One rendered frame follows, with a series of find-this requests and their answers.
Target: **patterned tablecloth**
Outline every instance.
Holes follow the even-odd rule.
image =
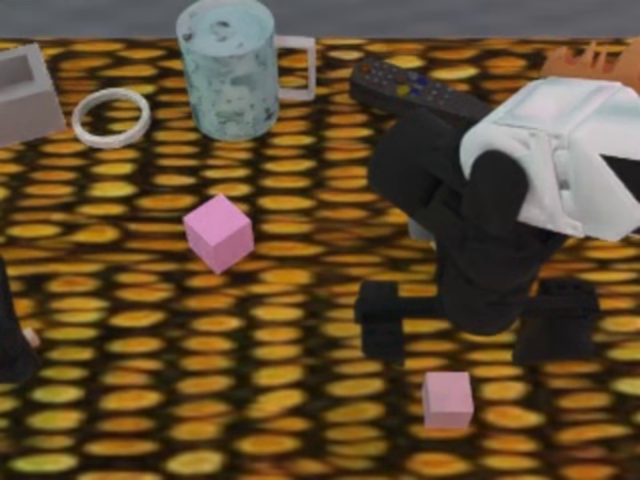
[[[40,44],[66,114],[122,86],[149,99],[154,123],[115,151],[71,131],[0,149],[0,252],[20,318],[44,340],[39,377],[0,388],[0,478],[640,476],[639,243],[572,242],[543,270],[598,285],[597,361],[525,371],[510,363],[512,332],[476,338],[432,319],[407,322],[409,361],[385,368],[362,357],[353,321],[363,278],[434,291],[433,252],[367,188],[367,158],[393,119],[350,99],[353,62],[377,53],[498,103],[562,42],[327,39],[317,100],[286,103],[268,135],[237,144],[194,129],[174,41]],[[303,55],[280,64],[285,85],[304,84]],[[123,130],[137,115],[106,105],[92,128]],[[216,193],[257,237],[221,276],[181,226]],[[472,374],[472,428],[422,428],[430,369]]]

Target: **mug handle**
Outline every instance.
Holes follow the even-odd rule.
[[[307,88],[282,88],[278,89],[278,98],[281,100],[309,101],[316,98],[316,39],[313,37],[294,37],[276,35],[274,39],[276,48],[296,48],[307,52]]]

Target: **black remote control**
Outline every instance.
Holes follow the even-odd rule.
[[[472,95],[374,56],[355,65],[350,88],[354,100],[395,115],[426,108],[445,121],[475,123],[492,110]]]

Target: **mug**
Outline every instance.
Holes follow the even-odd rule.
[[[258,0],[200,0],[180,14],[176,32],[193,120],[208,137],[259,137],[278,119],[280,99],[315,98],[315,39],[276,35]],[[277,48],[307,52],[306,89],[280,87]]]

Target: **small pink block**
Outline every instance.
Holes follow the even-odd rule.
[[[471,377],[467,372],[428,372],[422,386],[424,426],[467,428],[473,417]]]
[[[222,273],[254,248],[251,219],[224,195],[216,195],[182,219],[191,249]]]

